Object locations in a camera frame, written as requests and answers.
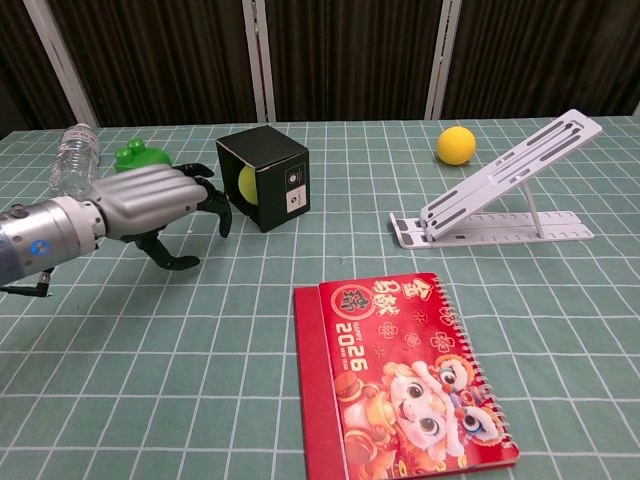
red notebook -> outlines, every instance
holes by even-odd
[[[311,480],[426,478],[519,450],[433,273],[294,291]]]

black box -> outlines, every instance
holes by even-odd
[[[309,150],[268,125],[216,141],[222,181],[229,200],[267,232],[309,211]],[[258,205],[238,188],[245,165],[256,169]]]

spiral binding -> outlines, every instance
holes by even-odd
[[[436,278],[434,283],[435,283],[436,292],[438,292],[440,297],[443,299],[445,308],[447,308],[448,310],[448,314],[449,314],[448,316],[450,316],[453,319],[451,327],[456,332],[455,335],[458,338],[458,343],[461,345],[463,354],[467,359],[467,361],[469,362],[469,364],[472,366],[475,378],[482,383],[482,385],[479,388],[480,388],[480,391],[483,393],[483,395],[487,399],[483,403],[483,406],[490,407],[493,413],[496,415],[496,417],[500,420],[500,423],[498,426],[502,427],[504,430],[504,434],[501,440],[502,445],[506,448],[512,448],[512,447],[517,448],[518,445],[514,442],[513,437],[508,432],[509,422],[507,422],[504,411],[502,410],[502,406],[498,403],[495,395],[493,394],[493,388],[491,387],[489,380],[485,376],[484,370],[480,367],[480,363],[473,356],[471,341],[469,340],[469,336],[464,330],[462,323],[458,319],[458,312],[454,306],[454,302],[449,296],[449,292],[447,291],[446,288],[442,286],[439,279]]]

yellow foam ball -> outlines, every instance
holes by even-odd
[[[256,170],[245,165],[238,176],[240,194],[251,205],[258,205],[258,189],[256,188]]]
[[[476,151],[476,137],[464,127],[447,128],[438,138],[438,157],[449,165],[462,165]]]

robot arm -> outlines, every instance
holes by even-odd
[[[195,211],[216,213],[222,237],[231,229],[227,197],[200,164],[151,165],[98,180],[87,198],[58,197],[0,213],[0,291],[46,296],[54,267],[85,255],[106,237],[135,242],[160,267],[184,270],[197,257],[174,257],[158,240],[169,223]],[[41,273],[37,287],[2,287]]]

